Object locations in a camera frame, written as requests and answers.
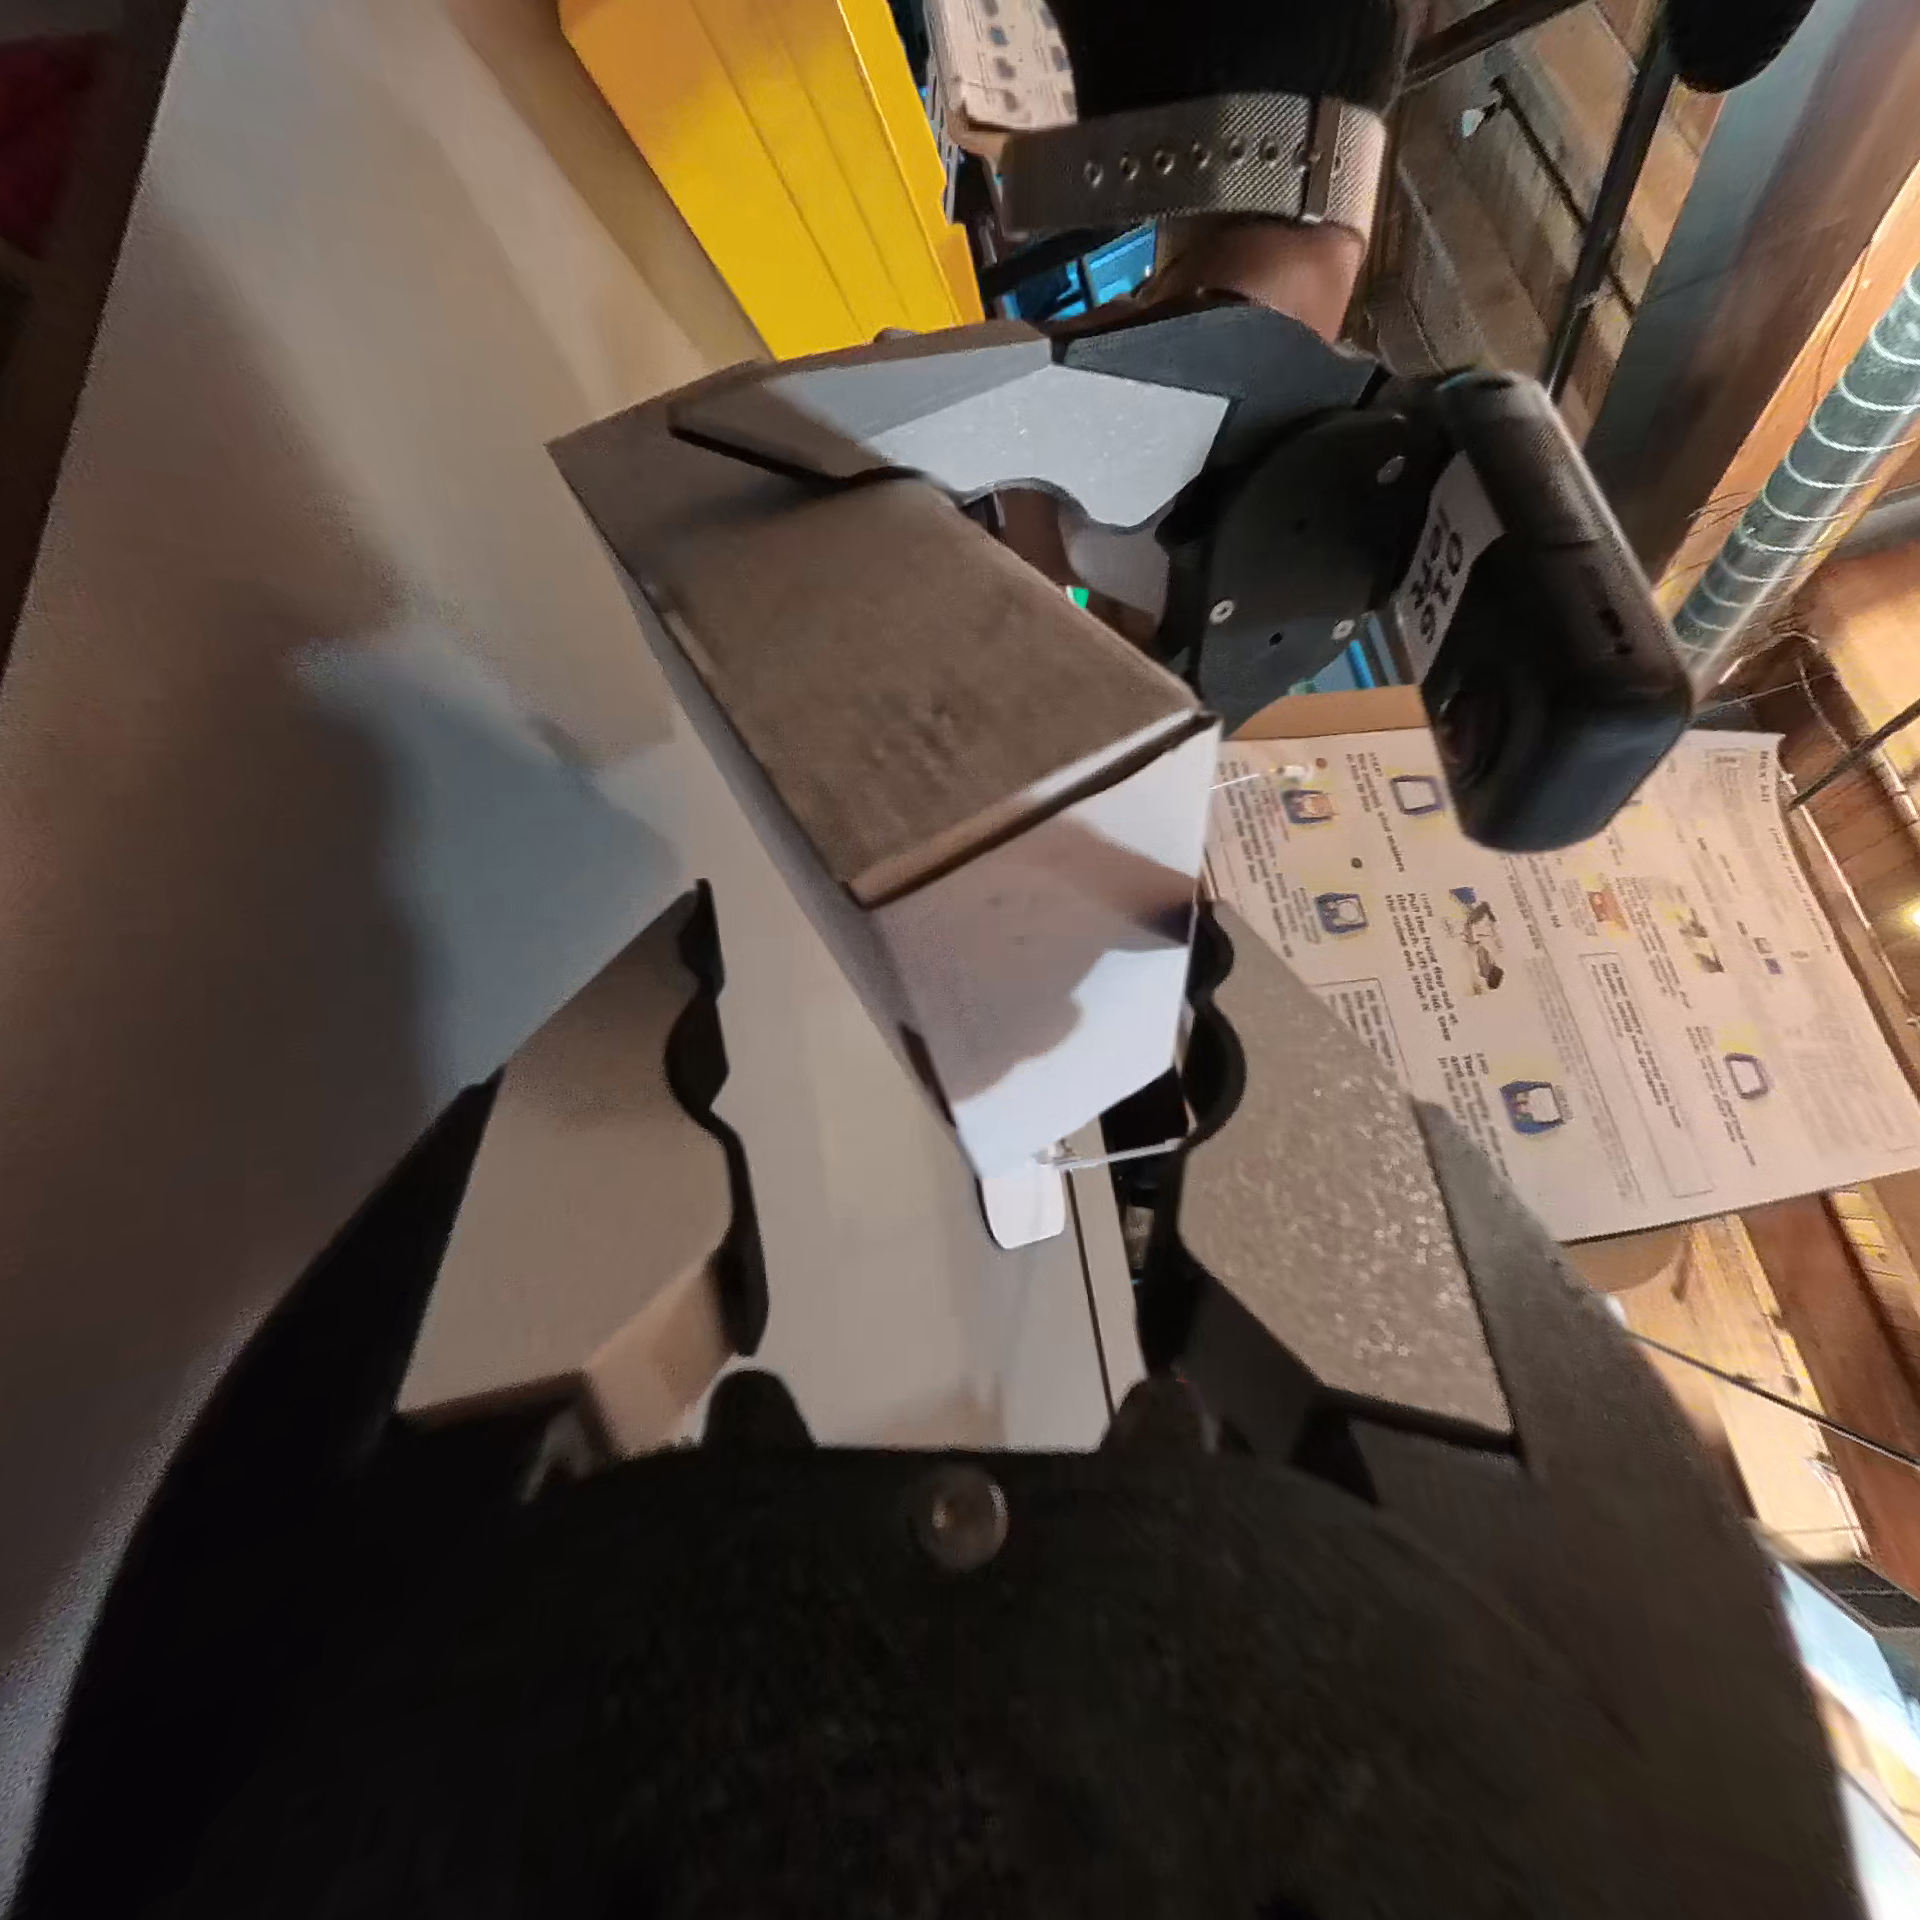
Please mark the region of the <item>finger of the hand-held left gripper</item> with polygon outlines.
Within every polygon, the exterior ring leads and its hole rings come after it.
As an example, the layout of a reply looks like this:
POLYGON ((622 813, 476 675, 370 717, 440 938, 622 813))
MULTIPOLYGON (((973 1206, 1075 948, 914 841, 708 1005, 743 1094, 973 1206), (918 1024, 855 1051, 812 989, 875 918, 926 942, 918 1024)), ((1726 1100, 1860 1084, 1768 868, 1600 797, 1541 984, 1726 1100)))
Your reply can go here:
POLYGON ((1069 585, 1088 588, 1134 616, 1163 618, 1168 550, 1155 518, 1132 530, 1111 528, 1083 512, 1055 512, 1053 521, 1069 585))
POLYGON ((1112 530, 1206 466, 1229 397, 1067 365, 1050 338, 882 338, 731 370, 668 403, 676 440, 836 486, 912 475, 957 505, 1039 491, 1112 530))

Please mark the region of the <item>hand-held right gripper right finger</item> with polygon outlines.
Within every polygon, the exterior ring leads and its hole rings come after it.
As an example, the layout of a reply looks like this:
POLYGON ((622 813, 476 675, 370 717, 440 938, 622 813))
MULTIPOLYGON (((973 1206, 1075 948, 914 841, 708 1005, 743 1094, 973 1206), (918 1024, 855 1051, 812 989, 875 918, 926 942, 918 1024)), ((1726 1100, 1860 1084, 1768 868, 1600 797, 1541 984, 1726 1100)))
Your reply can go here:
POLYGON ((1202 902, 1135 1313, 1232 1450, 1356 1425, 1510 1450, 1514 1416, 1398 1080, 1232 907, 1202 902))

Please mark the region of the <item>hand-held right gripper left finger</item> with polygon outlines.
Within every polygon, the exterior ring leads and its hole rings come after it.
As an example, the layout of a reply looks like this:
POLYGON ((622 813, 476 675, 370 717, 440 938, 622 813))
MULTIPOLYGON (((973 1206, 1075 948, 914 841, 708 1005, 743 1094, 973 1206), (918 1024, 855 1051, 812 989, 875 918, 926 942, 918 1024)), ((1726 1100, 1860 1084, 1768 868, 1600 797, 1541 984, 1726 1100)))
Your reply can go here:
POLYGON ((664 1450, 770 1294, 728 1082, 727 964, 695 885, 509 1058, 400 1412, 445 1427, 559 1402, 604 1450, 664 1450))

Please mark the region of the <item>white cardboard mailer box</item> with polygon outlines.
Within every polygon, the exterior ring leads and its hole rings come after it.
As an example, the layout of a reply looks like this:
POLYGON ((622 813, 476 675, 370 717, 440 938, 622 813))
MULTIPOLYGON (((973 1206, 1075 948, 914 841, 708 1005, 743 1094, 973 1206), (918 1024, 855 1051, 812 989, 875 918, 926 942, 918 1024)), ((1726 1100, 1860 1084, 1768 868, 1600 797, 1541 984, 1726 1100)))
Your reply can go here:
POLYGON ((975 1178, 1170 1067, 1219 720, 922 478, 788 478, 670 405, 549 458, 758 844, 975 1178))

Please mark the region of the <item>yellow plastic bin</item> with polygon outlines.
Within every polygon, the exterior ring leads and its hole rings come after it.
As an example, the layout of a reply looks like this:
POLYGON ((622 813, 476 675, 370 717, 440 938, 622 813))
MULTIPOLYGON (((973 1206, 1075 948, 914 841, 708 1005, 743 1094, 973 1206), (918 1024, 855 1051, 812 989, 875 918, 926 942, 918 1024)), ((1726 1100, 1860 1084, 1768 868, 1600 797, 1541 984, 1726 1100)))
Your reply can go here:
POLYGON ((563 2, 616 123, 779 362, 982 323, 882 2, 563 2))

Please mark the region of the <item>person's left hand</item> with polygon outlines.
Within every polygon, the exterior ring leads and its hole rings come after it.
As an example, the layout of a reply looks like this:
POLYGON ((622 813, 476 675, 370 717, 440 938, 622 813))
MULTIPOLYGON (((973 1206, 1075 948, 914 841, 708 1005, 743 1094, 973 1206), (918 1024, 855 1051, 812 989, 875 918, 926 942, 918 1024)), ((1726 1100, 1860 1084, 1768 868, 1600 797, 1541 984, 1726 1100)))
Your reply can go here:
POLYGON ((1261 304, 1331 344, 1340 338, 1366 252, 1366 240, 1341 224, 1189 220, 1162 233, 1142 299, 1261 304))

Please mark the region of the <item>white printed card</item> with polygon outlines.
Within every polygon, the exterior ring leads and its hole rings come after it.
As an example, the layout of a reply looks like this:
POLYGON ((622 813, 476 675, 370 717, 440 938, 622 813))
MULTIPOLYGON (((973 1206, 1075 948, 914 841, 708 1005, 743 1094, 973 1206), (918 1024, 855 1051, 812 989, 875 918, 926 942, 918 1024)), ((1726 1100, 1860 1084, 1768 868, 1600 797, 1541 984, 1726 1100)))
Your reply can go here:
POLYGON ((1077 118, 1071 62, 1047 2, 926 2, 935 102, 952 128, 1023 133, 1077 118))

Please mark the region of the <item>silver ventilation duct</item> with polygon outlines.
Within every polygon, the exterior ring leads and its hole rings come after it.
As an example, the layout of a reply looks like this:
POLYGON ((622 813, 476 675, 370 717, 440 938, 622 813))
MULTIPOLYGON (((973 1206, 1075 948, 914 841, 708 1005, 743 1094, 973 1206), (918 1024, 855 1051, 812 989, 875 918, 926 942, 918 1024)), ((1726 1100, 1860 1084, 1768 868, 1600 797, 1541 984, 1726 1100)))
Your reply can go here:
POLYGON ((1698 699, 1736 669, 1759 618, 1835 548, 1872 484, 1914 448, 1916 425, 1918 273, 1909 273, 1671 618, 1698 699))

